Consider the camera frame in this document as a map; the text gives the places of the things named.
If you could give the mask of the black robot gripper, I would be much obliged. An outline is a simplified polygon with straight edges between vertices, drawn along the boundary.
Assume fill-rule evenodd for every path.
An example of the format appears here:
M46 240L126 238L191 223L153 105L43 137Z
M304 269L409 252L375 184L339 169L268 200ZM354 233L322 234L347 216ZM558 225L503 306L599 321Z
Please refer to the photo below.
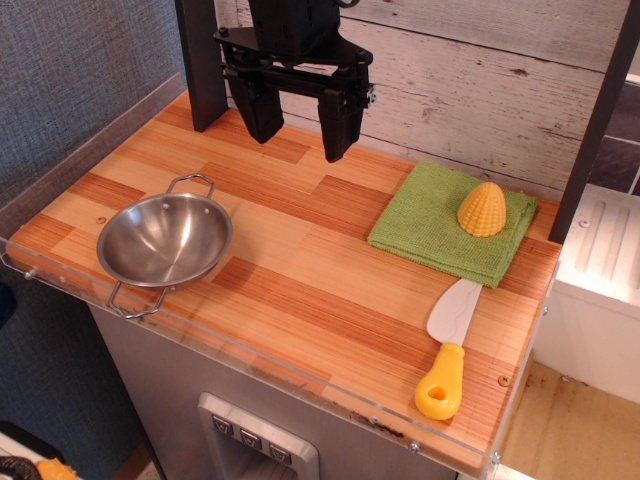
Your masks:
M284 125L280 92L319 98L325 158L358 141L363 108L376 99L373 55L343 38L341 11L356 1L251 1L251 27L221 27L224 75L251 137L268 142Z

